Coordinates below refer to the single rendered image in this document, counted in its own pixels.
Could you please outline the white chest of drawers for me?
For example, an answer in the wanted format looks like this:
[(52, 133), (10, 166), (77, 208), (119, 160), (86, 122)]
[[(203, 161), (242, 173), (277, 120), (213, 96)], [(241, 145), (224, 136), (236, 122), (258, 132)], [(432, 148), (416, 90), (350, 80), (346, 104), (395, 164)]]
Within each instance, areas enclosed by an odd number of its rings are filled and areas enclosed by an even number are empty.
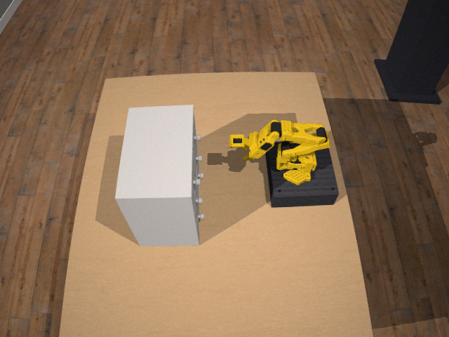
[(140, 246), (199, 246), (193, 113), (194, 105), (128, 110), (115, 200)]

